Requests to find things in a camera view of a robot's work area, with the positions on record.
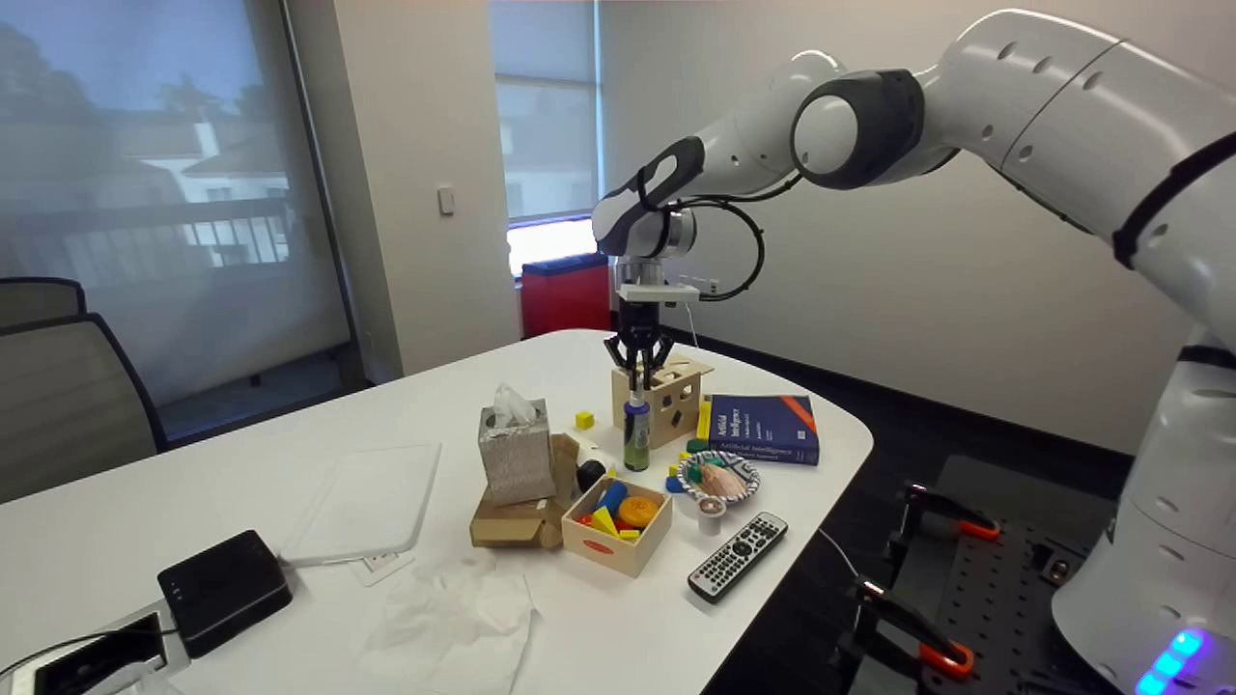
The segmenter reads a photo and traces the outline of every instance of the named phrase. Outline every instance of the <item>small cardboard box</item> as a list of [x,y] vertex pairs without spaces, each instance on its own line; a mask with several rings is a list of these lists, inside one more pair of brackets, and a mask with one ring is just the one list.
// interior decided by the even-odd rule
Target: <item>small cardboard box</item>
[[651,560],[658,543],[669,533],[673,502],[659,491],[649,491],[649,488],[638,488],[638,484],[623,484],[623,488],[631,488],[631,495],[658,498],[658,517],[638,539],[617,539],[617,535],[588,525],[588,517],[600,504],[602,491],[615,488],[615,484],[617,477],[600,477],[595,488],[588,488],[582,498],[575,498],[575,504],[565,513],[565,543],[566,543],[566,553],[588,556],[588,560],[595,560],[595,565],[602,565],[610,571],[642,576],[646,565]]
[[499,504],[483,498],[470,513],[467,535],[483,547],[565,547],[559,517],[575,502],[578,442],[552,436],[552,484],[555,491],[538,502]]

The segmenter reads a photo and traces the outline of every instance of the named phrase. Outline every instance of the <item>white table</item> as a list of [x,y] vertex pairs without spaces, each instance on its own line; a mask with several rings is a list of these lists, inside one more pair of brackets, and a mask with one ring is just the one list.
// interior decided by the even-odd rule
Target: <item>white table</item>
[[[476,446],[479,410],[508,381],[544,396],[552,427],[566,433],[575,410],[595,410],[600,427],[582,439],[617,464],[610,427],[610,358],[602,333],[555,333],[386,381],[305,414],[243,433],[201,439],[73,488],[0,504],[0,665],[102,630],[157,599],[156,571],[239,533],[265,543],[291,535],[347,446],[435,439],[439,468],[416,535],[416,556],[467,556],[467,517],[483,491]],[[685,358],[709,361],[709,392],[805,392],[799,385],[695,346]],[[815,525],[833,509],[866,464],[868,427],[815,396],[817,468],[759,468],[759,495],[725,520],[729,535],[749,513],[781,513],[790,529],[781,547],[708,607],[689,592],[689,571],[721,543],[708,535],[689,502],[638,580],[565,553],[499,553],[501,571],[520,571],[541,610],[519,692],[702,692],[736,646],[753,615],[797,565]],[[646,473],[659,488],[669,446]],[[305,567],[291,610],[198,661],[172,678],[179,692],[405,692],[360,666],[362,642],[386,599],[386,583],[360,583],[347,567]]]

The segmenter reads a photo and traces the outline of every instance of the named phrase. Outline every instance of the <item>blue book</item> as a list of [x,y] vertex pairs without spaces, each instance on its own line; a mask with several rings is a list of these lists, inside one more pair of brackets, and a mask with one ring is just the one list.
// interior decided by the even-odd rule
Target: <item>blue book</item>
[[771,464],[817,464],[817,427],[805,392],[709,392],[700,401],[695,439]]

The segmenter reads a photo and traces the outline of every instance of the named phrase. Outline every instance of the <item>tv remote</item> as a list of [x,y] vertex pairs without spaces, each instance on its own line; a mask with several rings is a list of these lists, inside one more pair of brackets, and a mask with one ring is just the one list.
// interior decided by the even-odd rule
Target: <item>tv remote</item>
[[729,587],[771,553],[771,543],[783,535],[783,520],[771,513],[753,517],[741,533],[729,535],[718,553],[709,553],[695,571],[693,571],[693,592],[702,601],[718,601],[729,593]]

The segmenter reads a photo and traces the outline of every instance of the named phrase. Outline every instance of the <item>cable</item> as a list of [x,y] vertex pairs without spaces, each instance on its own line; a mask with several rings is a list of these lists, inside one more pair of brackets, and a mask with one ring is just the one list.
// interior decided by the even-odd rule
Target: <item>cable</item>
[[695,328],[693,301],[680,301],[680,311],[685,311],[685,320],[689,320],[693,345],[700,346],[700,328]]
[[736,298],[736,292],[747,292],[757,276],[759,276],[759,271],[766,271],[766,226],[749,216],[749,211],[741,211],[736,203],[729,203],[729,201],[677,201],[669,211],[680,211],[680,208],[721,208],[721,211],[729,211],[729,216],[736,216],[741,222],[747,222],[747,233],[749,233],[749,240],[757,242],[757,262],[753,262],[753,271],[732,284],[732,289],[725,289],[725,292],[700,292],[700,301],[729,301],[729,298]]
[[855,583],[866,583],[866,576],[855,567],[850,553],[833,539],[833,533],[815,529],[815,535],[821,535],[842,556],[842,565],[850,567]]
[[783,180],[778,180],[778,185],[769,185],[769,188],[759,188],[759,193],[700,193],[700,198],[689,198],[689,201],[747,201],[747,203],[753,203],[753,201],[771,201],[771,198],[783,198],[789,188],[797,188],[805,180],[805,172],[797,170],[790,177],[783,177]]
[[48,650],[37,650],[37,652],[28,652],[28,657],[13,661],[6,666],[0,666],[0,678],[6,678],[13,670],[18,670],[18,666],[31,665],[31,661],[42,661],[48,652],[59,652],[59,650],[69,650],[69,646],[81,646],[81,642],[117,636],[117,633],[122,633],[122,630],[76,633],[76,636],[69,636],[69,642],[53,642],[53,646],[48,646]]

